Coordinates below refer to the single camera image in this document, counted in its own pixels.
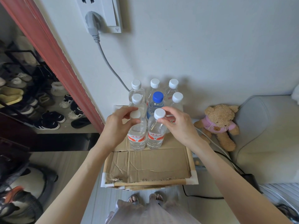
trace water bottle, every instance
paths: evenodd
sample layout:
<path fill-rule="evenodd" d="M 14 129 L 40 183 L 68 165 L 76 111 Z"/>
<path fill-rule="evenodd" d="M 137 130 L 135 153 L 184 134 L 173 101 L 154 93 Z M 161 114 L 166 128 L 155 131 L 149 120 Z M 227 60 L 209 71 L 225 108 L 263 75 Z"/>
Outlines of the water bottle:
<path fill-rule="evenodd" d="M 138 111 L 140 111 L 141 118 L 145 118 L 147 113 L 147 105 L 142 100 L 142 96 L 138 93 L 132 96 L 132 102 L 129 104 L 130 107 L 137 107 Z"/>
<path fill-rule="evenodd" d="M 152 101 L 152 96 L 153 94 L 159 90 L 159 86 L 160 86 L 160 81 L 159 79 L 152 79 L 150 81 L 150 89 L 148 90 L 147 93 L 147 98 L 146 98 L 146 103 L 147 105 Z"/>
<path fill-rule="evenodd" d="M 147 121 L 141 118 L 140 111 L 130 113 L 130 119 L 140 119 L 141 123 L 132 126 L 128 132 L 128 139 L 132 149 L 142 150 L 146 144 Z"/>
<path fill-rule="evenodd" d="M 143 102 L 145 102 L 146 96 L 145 96 L 145 90 L 141 88 L 141 82 L 139 80 L 134 79 L 132 81 L 132 89 L 129 91 L 129 101 L 132 102 L 132 96 L 134 94 L 140 94 L 142 96 Z"/>
<path fill-rule="evenodd" d="M 164 105 L 170 106 L 172 102 L 172 96 L 175 92 L 178 92 L 178 80 L 170 79 L 168 87 L 164 91 Z"/>
<path fill-rule="evenodd" d="M 162 123 L 157 122 L 157 119 L 164 118 L 165 115 L 165 110 L 158 108 L 148 121 L 147 146 L 150 149 L 160 148 L 163 143 L 167 127 Z"/>
<path fill-rule="evenodd" d="M 164 106 L 163 94 L 160 91 L 157 91 L 152 96 L 152 101 L 147 106 L 147 120 L 154 115 L 157 108 Z"/>
<path fill-rule="evenodd" d="M 170 107 L 174 107 L 174 108 L 177 108 L 181 111 L 183 111 L 183 105 L 181 103 L 182 99 L 183 99 L 183 94 L 181 94 L 180 92 L 175 92 L 172 96 L 172 103 L 170 105 Z"/>

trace cardboard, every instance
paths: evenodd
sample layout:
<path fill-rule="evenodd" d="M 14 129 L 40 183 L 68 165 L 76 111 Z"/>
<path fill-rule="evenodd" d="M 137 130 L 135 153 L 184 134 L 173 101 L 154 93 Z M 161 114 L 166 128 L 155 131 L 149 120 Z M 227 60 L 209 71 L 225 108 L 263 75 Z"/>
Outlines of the cardboard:
<path fill-rule="evenodd" d="M 194 177 L 194 171 L 191 151 L 169 133 L 157 150 L 145 147 L 135 151 L 125 138 L 106 159 L 103 177 L 105 187 L 175 185 L 187 184 L 186 179 Z M 197 175 L 194 181 L 191 184 L 198 184 Z"/>

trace red door frame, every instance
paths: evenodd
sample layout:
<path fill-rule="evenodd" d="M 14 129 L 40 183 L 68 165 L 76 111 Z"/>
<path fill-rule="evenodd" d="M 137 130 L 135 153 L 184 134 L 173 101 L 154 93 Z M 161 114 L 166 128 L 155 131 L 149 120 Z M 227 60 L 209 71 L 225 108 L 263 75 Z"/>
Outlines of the red door frame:
<path fill-rule="evenodd" d="M 79 82 L 35 2 L 33 0 L 0 0 L 0 2 L 80 106 L 92 125 L 101 133 L 104 128 L 103 120 Z"/>

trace stuffed toy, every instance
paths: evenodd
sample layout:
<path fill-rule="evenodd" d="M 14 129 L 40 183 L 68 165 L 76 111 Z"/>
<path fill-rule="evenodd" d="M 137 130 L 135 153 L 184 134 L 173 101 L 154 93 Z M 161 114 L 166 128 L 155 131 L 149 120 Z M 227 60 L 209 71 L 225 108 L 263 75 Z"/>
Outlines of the stuffed toy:
<path fill-rule="evenodd" d="M 236 144 L 230 139 L 227 131 L 232 135 L 240 133 L 239 127 L 232 121 L 235 113 L 238 111 L 238 106 L 216 105 L 208 107 L 204 113 L 204 119 L 194 123 L 196 128 L 202 128 L 202 131 L 209 137 L 212 133 L 216 134 L 220 145 L 228 152 L 236 148 Z M 210 143 L 204 135 L 201 136 L 206 142 Z"/>

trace white bottle cap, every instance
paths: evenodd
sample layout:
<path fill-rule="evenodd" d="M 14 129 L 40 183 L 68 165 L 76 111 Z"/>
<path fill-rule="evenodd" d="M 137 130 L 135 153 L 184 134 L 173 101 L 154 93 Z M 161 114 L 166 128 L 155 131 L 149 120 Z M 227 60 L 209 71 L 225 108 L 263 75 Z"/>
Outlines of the white bottle cap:
<path fill-rule="evenodd" d="M 170 79 L 169 81 L 169 87 L 172 89 L 176 89 L 178 87 L 178 80 L 176 79 Z"/>
<path fill-rule="evenodd" d="M 164 109 L 162 109 L 162 108 L 157 108 L 157 109 L 155 110 L 155 113 L 154 113 L 154 117 L 155 117 L 155 119 L 164 118 L 165 115 L 166 115 L 166 112 L 165 112 Z"/>
<path fill-rule="evenodd" d="M 180 93 L 180 92 L 175 92 L 173 95 L 172 95 L 172 101 L 174 103 L 180 103 L 183 99 L 183 94 Z"/>
<path fill-rule="evenodd" d="M 140 119 L 141 118 L 141 113 L 140 111 L 132 111 L 130 113 L 130 119 Z"/>
<path fill-rule="evenodd" d="M 159 85 L 160 85 L 159 79 L 152 79 L 150 81 L 150 86 L 154 89 L 159 88 Z"/>
<path fill-rule="evenodd" d="M 137 80 L 137 79 L 134 79 L 132 81 L 132 88 L 134 90 L 139 90 L 141 88 L 141 82 L 139 80 Z"/>
<path fill-rule="evenodd" d="M 134 94 L 132 96 L 132 102 L 135 104 L 135 105 L 140 105 L 142 103 L 142 96 L 138 93 Z"/>

